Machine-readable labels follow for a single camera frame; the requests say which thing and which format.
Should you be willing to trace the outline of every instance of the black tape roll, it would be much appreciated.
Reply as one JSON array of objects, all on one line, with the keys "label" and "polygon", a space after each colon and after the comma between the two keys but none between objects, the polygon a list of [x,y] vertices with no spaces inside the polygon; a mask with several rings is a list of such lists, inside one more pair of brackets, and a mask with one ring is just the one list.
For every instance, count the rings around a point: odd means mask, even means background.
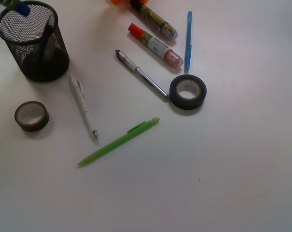
[{"label": "black tape roll", "polygon": [[49,114],[42,103],[29,101],[17,108],[15,120],[24,131],[35,132],[47,125]]},{"label": "black tape roll", "polygon": [[[197,96],[194,98],[184,98],[179,92],[181,88],[190,88],[195,91]],[[170,84],[169,98],[171,102],[182,110],[194,110],[204,103],[207,94],[205,83],[197,76],[181,75],[176,77]]]}]

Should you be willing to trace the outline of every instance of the red cap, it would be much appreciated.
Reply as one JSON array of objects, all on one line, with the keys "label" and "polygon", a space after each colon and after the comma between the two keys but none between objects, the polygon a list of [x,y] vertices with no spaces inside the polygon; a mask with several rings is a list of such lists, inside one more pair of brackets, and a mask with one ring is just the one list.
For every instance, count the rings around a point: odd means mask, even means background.
[{"label": "red cap", "polygon": [[134,23],[131,23],[131,25],[128,28],[128,30],[130,31],[130,33],[132,35],[134,35],[139,40],[141,39],[141,36],[145,32],[143,29],[140,29],[139,27],[137,27]]}]

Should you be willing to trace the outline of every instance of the black mesh pen holder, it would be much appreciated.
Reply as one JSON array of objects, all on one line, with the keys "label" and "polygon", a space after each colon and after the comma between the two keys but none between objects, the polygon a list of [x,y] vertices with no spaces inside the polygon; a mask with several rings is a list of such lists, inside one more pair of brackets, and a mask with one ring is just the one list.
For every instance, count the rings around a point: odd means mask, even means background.
[{"label": "black mesh pen holder", "polygon": [[[55,10],[39,1],[24,1],[31,11],[24,17],[8,9],[0,14],[0,37],[23,74],[36,82],[53,81],[69,67],[70,59]],[[46,23],[51,21],[49,33]]]}]

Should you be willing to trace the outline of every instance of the marker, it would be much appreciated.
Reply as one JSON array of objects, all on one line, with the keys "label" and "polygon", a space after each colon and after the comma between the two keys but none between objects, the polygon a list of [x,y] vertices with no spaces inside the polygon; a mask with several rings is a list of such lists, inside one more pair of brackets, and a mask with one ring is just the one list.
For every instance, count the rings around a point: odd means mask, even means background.
[{"label": "marker", "polygon": [[150,77],[147,76],[133,61],[130,60],[122,51],[116,50],[118,59],[127,66],[133,73],[136,73],[143,79],[150,87],[152,87],[165,101],[168,101],[168,94],[165,93]]},{"label": "marker", "polygon": [[185,65],[184,72],[188,73],[190,70],[190,60],[192,53],[192,45],[191,45],[191,34],[192,34],[192,12],[189,11],[188,14],[188,29],[186,34],[186,46],[185,46]]},{"label": "marker", "polygon": [[112,143],[108,144],[107,146],[103,147],[102,149],[96,151],[92,155],[84,158],[77,166],[85,166],[93,161],[96,161],[98,158],[104,156],[105,154],[111,152],[112,150],[116,149],[117,147],[121,146],[122,144],[126,143],[127,141],[135,138],[139,134],[145,132],[146,130],[150,129],[152,126],[159,123],[159,118],[155,117],[151,121],[142,122],[136,127],[130,129],[126,135],[122,136],[121,138],[113,141]]},{"label": "marker", "polygon": [[141,16],[147,21],[150,21],[165,37],[171,41],[175,41],[178,37],[176,29],[174,29],[168,22],[158,16],[149,7],[142,4],[139,0],[131,0],[130,4]]},{"label": "marker", "polygon": [[128,28],[130,33],[135,36],[139,41],[141,41],[146,47],[151,51],[156,53],[161,59],[163,59],[167,64],[174,68],[180,68],[183,64],[182,58],[167,47],[165,44],[158,41],[149,33],[137,27],[134,23]]},{"label": "marker", "polygon": [[19,0],[0,0],[0,4],[9,10],[20,13],[23,16],[28,16],[30,14],[30,7]]}]

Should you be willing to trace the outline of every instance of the pen grip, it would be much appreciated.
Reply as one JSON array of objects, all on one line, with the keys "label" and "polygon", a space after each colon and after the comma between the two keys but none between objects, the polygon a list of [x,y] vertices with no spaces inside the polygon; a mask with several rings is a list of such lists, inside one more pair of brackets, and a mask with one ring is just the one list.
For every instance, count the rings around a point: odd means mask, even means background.
[{"label": "pen grip", "polygon": [[93,131],[95,131],[97,129],[93,117],[91,115],[91,113],[89,111],[84,112],[84,120],[87,124],[87,126],[89,127],[89,129],[91,130],[90,132],[92,133]]}]

